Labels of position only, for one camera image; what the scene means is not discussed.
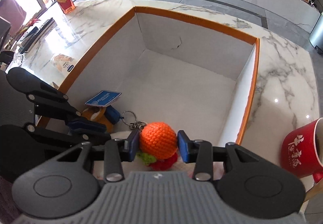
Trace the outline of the red ceramic mug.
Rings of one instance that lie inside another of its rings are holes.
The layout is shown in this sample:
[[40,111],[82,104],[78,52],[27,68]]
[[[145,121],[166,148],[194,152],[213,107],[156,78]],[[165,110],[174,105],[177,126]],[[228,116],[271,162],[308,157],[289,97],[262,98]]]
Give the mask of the red ceramic mug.
[[322,118],[290,132],[281,146],[280,166],[298,178],[322,180]]

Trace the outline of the purple fuzzy blanket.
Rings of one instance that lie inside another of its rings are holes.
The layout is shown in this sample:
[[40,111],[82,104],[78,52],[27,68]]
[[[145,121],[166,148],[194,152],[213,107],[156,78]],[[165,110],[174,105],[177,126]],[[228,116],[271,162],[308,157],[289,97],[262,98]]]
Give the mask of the purple fuzzy blanket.
[[0,183],[0,221],[4,224],[12,223],[21,212],[12,198],[12,184],[2,177]]

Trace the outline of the silver pedal trash bin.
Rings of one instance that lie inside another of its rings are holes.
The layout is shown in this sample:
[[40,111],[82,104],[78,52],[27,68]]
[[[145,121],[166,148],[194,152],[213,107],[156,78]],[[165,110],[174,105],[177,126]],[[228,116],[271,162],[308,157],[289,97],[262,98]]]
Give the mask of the silver pedal trash bin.
[[319,55],[323,54],[323,14],[320,14],[312,32],[309,36],[310,44],[315,48]]

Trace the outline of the ocean park plush toy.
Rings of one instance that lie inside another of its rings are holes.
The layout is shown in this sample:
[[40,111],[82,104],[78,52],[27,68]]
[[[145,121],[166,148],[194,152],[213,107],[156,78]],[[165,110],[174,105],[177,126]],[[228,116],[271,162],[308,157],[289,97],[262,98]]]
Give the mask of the ocean park plush toy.
[[121,92],[102,90],[85,102],[86,109],[81,112],[81,116],[92,122],[105,125],[107,132],[113,133],[114,126],[121,119],[121,114],[112,107],[112,103],[117,101],[121,95]]

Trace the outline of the hand cream tube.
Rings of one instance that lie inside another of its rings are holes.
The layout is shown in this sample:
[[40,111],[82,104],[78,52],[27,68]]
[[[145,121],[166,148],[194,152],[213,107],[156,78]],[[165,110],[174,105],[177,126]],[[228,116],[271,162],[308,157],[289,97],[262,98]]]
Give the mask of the hand cream tube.
[[64,54],[58,54],[53,56],[51,59],[51,63],[54,67],[56,67],[62,74],[68,75],[77,64],[77,61]]

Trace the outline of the orange cardboard storage box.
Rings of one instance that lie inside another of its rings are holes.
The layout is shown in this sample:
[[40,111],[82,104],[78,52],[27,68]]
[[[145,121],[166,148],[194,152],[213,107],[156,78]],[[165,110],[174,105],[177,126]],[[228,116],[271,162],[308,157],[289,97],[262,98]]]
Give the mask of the orange cardboard storage box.
[[[214,145],[242,142],[259,38],[199,8],[180,12],[122,0],[79,3],[56,22],[41,40],[33,72],[57,84],[74,107],[102,90],[117,91],[118,111]],[[77,61],[68,75],[51,63],[58,54]]]

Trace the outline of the white plush with striped bow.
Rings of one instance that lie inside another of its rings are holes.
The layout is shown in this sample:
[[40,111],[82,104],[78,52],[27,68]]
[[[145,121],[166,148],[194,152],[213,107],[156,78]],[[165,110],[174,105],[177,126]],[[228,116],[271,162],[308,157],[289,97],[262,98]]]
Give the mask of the white plush with striped bow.
[[127,139],[131,131],[120,131],[111,134],[112,139]]

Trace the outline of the orange crochet fruit keychain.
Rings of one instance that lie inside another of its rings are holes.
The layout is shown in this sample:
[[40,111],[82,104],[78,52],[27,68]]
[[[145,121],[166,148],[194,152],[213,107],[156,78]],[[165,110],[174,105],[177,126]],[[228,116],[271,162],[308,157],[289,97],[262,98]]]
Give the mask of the orange crochet fruit keychain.
[[131,130],[138,130],[135,155],[144,165],[154,171],[167,171],[177,162],[177,135],[168,124],[139,121],[130,110],[124,111],[121,119]]

